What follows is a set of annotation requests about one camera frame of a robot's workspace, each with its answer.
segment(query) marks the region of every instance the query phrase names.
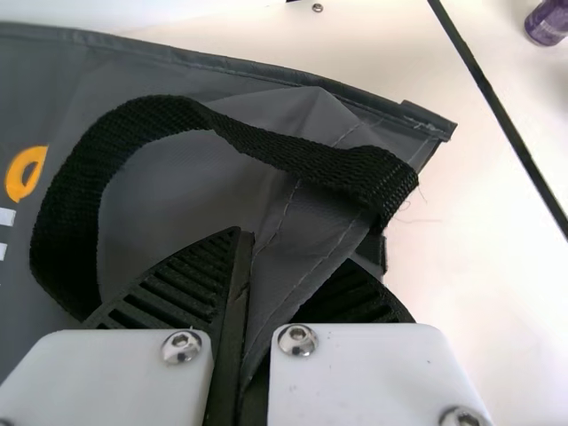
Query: black strap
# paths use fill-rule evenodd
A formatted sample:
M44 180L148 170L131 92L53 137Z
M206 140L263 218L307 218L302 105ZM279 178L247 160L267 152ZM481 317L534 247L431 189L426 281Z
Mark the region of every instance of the black strap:
M192 99L133 99L99 118L51 182L35 222L30 266L65 309L85 320L100 305L99 204L115 172L140 147L189 130L214 130L238 152L371 209L385 227L417 186L414 170L375 146L336 149L280 135L216 113Z

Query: metal screw head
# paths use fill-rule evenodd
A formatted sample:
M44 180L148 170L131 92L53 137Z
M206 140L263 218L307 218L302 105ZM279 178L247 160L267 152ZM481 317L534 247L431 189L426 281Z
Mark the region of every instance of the metal screw head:
M177 331L162 344L162 358L168 364L180 364L191 361L200 350L201 338L197 333L189 330Z
M466 406L455 406L440 417L440 426L491 426L480 413Z
M318 337L311 328L292 324L280 332L278 345L288 355L309 357L318 347Z

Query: purple bottle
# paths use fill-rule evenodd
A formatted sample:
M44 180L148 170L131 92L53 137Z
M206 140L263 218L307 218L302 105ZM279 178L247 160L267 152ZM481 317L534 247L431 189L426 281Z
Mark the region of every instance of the purple bottle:
M526 17L525 30L538 44L559 44L568 36L568 0L544 0Z

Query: gray nylon fabric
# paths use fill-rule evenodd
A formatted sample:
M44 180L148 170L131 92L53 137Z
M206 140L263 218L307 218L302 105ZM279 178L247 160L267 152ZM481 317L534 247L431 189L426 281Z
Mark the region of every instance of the gray nylon fabric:
M49 146L35 190L3 190L0 226L0 381L43 335L80 327L29 271L41 200L87 128L121 103L184 95L248 124L338 147L375 145L417 170L453 125L412 104L315 75L66 28L0 24L0 172L30 146ZM434 122L421 128L420 120ZM255 233L243 365L250 377L273 330L287 322L367 234L372 215L194 131L136 152L99 211L103 301L164 257L226 227Z

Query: white table surface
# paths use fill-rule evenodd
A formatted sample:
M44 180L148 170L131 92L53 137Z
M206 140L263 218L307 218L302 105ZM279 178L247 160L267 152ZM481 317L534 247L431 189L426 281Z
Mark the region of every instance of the white table surface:
M568 40L541 47L526 36L525 18L539 3L442 0L568 213Z
M469 72L424 0L322 3L123 35L324 75L458 122L390 222L385 284L448 336L496 424L568 424L568 245Z

